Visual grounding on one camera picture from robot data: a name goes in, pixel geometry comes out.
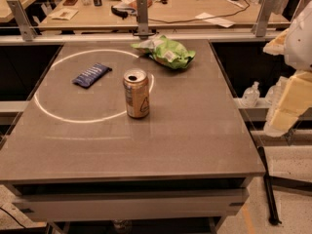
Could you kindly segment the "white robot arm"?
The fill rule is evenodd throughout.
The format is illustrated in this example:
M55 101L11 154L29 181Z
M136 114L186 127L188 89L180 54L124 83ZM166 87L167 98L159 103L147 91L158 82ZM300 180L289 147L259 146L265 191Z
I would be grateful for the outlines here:
M263 52L283 55L285 64L295 69L290 78L280 77L276 83L266 115L264 132L280 137L312 107L312 1L288 29L265 45Z

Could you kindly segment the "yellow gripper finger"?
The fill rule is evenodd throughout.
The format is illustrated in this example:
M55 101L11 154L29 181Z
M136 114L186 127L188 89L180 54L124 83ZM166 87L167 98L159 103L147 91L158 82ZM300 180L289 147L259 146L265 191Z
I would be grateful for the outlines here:
M312 107L312 73L297 71L276 84L264 132L270 137L286 134L298 118Z
M272 56L282 55L285 50L284 45L288 32L289 30L285 29L278 34L273 40L264 46L263 52Z

